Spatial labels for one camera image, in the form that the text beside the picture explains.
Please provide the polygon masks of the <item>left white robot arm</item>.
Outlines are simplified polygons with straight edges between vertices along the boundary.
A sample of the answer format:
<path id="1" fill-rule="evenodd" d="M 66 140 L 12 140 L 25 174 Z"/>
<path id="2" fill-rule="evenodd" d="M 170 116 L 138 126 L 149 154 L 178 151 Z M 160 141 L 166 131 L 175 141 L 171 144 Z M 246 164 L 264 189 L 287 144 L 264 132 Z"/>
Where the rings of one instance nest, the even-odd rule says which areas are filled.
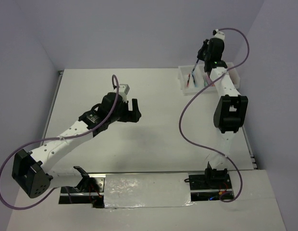
<path id="1" fill-rule="evenodd" d="M 52 167 L 76 147 L 105 131 L 114 122 L 136 123 L 141 118 L 137 99 L 132 99 L 128 109 L 126 95 L 109 92 L 101 103 L 84 112 L 65 132 L 36 149 L 21 149 L 14 155 L 12 178 L 29 198 L 37 198 L 54 187 Z"/>

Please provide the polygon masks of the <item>purple highlighter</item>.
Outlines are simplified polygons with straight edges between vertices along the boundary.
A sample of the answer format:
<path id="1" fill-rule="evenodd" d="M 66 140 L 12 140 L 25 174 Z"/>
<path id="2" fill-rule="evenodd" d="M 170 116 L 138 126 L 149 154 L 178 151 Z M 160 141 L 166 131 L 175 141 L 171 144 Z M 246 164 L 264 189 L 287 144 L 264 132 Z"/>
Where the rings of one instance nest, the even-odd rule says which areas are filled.
<path id="1" fill-rule="evenodd" d="M 207 80 L 207 83 L 208 83 L 208 84 L 211 83 L 211 79 L 210 79 L 210 77 L 209 77 L 208 74 L 206 75 L 206 80 Z"/>

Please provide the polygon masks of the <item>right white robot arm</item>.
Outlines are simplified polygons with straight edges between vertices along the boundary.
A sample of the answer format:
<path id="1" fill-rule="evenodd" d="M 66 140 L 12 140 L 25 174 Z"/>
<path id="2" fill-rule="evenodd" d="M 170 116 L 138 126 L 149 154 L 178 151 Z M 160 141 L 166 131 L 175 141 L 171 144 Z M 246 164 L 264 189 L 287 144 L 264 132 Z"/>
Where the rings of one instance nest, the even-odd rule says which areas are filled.
<path id="1" fill-rule="evenodd" d="M 198 59 L 204 62 L 204 72 L 208 75 L 208 85 L 214 85 L 220 97 L 213 115 L 213 124 L 220 131 L 221 142 L 218 155 L 209 161 L 205 170 L 204 183 L 215 188 L 226 181 L 226 157 L 230 154 L 232 139 L 243 126 L 247 111 L 248 98 L 241 96 L 235 88 L 222 60 L 224 40 L 213 37 L 206 39 L 198 52 Z"/>

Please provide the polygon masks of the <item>dark blue pen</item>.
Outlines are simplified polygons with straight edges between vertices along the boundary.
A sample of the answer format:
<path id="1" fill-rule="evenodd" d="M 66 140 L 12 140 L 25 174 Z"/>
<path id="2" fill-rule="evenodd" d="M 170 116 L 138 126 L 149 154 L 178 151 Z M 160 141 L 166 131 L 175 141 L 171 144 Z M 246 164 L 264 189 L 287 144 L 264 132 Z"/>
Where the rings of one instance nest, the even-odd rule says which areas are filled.
<path id="1" fill-rule="evenodd" d="M 193 69 L 192 69 L 192 71 L 191 71 L 191 74 L 192 74 L 192 75 L 193 75 L 194 72 L 195 72 L 195 69 L 196 69 L 196 67 L 197 67 L 197 65 L 198 65 L 198 62 L 199 62 L 199 59 L 196 60 L 194 66 L 193 66 Z"/>

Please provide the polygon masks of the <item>teal blue pen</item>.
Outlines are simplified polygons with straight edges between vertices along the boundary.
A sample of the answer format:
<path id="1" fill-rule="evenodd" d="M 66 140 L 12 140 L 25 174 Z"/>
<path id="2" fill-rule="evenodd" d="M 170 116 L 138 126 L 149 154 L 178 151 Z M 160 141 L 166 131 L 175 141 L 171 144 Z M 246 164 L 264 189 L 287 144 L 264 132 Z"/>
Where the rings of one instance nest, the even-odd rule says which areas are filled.
<path id="1" fill-rule="evenodd" d="M 196 79 L 193 74 L 192 74 L 192 79 L 193 79 L 194 86 L 197 87 L 198 85 L 197 85 Z"/>

